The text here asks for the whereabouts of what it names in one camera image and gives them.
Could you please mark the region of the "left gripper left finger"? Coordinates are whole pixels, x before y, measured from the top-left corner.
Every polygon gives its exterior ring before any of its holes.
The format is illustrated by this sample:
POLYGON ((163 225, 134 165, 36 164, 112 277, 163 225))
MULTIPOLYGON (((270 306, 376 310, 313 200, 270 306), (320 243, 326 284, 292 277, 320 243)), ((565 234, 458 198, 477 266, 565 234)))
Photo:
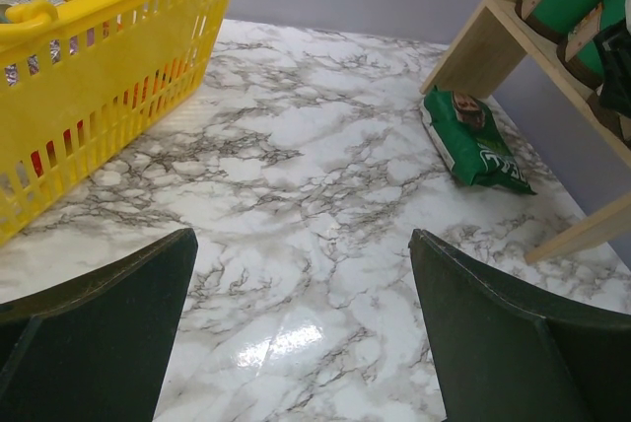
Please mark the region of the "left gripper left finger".
POLYGON ((197 250, 180 229, 2 304, 2 420, 152 420, 197 250))

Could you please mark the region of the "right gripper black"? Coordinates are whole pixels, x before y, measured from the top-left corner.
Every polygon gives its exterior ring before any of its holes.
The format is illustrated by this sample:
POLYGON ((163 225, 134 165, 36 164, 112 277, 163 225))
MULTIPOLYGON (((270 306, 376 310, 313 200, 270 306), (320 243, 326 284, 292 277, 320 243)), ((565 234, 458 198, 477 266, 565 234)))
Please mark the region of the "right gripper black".
POLYGON ((623 19, 594 37, 602 64, 603 81, 599 102, 623 116, 630 115, 630 32, 623 19))

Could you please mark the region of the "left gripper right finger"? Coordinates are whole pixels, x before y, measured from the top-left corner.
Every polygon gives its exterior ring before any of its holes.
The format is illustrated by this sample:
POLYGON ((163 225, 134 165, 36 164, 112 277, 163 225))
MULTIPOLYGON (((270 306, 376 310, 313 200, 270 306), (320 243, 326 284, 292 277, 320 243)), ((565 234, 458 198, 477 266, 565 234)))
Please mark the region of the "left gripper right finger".
POLYGON ((628 315, 542 290, 426 230, 409 250, 447 420, 629 420, 628 315))

